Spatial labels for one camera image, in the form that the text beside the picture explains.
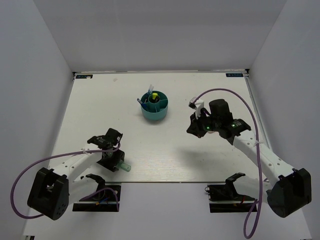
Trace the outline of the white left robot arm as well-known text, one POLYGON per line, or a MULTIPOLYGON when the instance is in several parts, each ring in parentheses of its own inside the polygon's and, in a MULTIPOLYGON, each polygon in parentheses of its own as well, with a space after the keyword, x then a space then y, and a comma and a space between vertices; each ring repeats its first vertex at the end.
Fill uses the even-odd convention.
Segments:
POLYGON ((73 203, 104 199, 111 188, 106 187, 103 177, 88 170, 96 163, 112 172, 119 170, 124 161, 122 137, 122 133, 109 128, 106 134, 89 138, 78 153, 72 153, 61 164, 41 168, 35 175, 27 205, 51 220, 58 220, 73 203))

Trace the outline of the blue ballpoint pen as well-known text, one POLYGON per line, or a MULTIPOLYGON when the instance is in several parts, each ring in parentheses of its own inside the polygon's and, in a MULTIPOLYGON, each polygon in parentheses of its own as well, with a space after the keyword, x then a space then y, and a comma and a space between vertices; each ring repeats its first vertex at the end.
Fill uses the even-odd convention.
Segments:
POLYGON ((137 98, 136 100, 137 100, 137 102, 141 105, 141 107, 142 107, 145 111, 148 111, 148 110, 149 110, 147 103, 142 102, 139 98, 137 98))

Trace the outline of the green transparent eraser case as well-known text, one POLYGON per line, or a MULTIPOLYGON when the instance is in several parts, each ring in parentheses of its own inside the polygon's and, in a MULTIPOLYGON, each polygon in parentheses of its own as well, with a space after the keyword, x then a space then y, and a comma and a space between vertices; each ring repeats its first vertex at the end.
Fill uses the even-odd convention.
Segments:
POLYGON ((119 170, 123 170, 126 172, 130 172, 131 171, 131 166, 125 162, 121 162, 117 165, 119 170))

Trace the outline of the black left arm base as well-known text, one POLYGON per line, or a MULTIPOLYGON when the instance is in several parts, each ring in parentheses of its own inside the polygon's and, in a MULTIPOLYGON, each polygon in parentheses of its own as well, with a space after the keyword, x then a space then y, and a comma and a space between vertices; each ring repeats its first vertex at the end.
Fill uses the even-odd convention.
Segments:
POLYGON ((113 189, 117 198, 111 190, 104 190, 86 200, 80 200, 72 205, 73 212, 92 213, 116 213, 120 209, 121 188, 120 184, 105 185, 105 188, 113 189))

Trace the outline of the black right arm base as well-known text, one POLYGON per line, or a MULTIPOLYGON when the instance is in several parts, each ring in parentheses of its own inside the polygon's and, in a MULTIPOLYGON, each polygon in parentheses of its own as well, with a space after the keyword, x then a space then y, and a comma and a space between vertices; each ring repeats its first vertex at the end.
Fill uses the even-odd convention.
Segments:
POLYGON ((238 194, 234 182, 245 177, 244 173, 238 172, 228 177, 225 182, 208 183, 204 191, 208 195, 210 213, 248 213, 253 206, 253 212, 257 212, 255 199, 238 194))

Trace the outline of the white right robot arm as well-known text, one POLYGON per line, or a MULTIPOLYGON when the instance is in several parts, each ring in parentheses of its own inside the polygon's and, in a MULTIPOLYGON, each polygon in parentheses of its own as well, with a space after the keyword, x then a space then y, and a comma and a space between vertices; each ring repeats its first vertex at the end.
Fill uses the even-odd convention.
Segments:
POLYGON ((224 185, 210 185, 208 193, 213 201, 236 200, 240 196, 262 200, 279 217, 286 218, 312 201, 311 175, 304 169, 296 169, 286 163, 265 144, 256 139, 256 134, 242 119, 233 118, 224 99, 212 100, 209 109, 204 101, 192 98, 189 107, 194 110, 190 126, 186 130, 198 138, 209 132, 217 132, 232 146, 245 154, 267 178, 259 181, 238 172, 228 177, 224 185))

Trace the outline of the yellow black highlighter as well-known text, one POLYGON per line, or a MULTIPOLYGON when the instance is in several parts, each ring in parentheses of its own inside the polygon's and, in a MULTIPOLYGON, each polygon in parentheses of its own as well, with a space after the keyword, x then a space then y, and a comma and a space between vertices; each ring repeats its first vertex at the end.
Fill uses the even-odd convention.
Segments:
POLYGON ((155 100, 158 97, 158 94, 156 92, 152 93, 152 99, 155 100))

